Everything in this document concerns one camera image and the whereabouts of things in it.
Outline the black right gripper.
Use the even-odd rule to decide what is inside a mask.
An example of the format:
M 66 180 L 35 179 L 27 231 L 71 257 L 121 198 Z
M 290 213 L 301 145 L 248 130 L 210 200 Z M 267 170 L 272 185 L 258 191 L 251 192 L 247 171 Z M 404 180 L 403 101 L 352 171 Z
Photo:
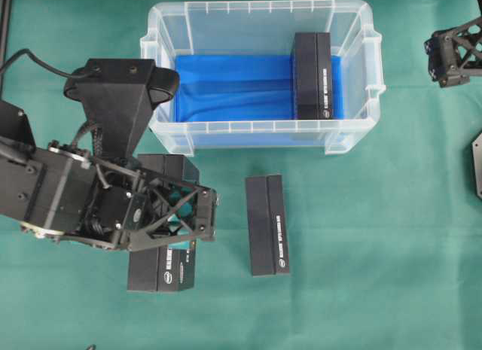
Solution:
M 481 76 L 481 18 L 439 30 L 424 42 L 428 73 L 440 88 L 467 84 Z

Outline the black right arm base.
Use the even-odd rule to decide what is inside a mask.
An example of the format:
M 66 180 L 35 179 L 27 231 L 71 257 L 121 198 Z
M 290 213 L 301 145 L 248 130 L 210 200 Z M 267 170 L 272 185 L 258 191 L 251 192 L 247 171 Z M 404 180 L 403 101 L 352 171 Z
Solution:
M 471 143 L 476 194 L 482 199 L 482 132 Z

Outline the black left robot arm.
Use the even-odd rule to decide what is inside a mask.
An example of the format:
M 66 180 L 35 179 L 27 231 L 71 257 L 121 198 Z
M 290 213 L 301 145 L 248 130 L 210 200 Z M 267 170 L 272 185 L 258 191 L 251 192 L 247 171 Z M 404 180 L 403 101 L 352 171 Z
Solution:
M 1 103 L 1 213 L 25 233 L 129 252 L 212 241 L 217 204 L 182 155 L 107 160 L 76 142 L 38 148 L 25 112 Z

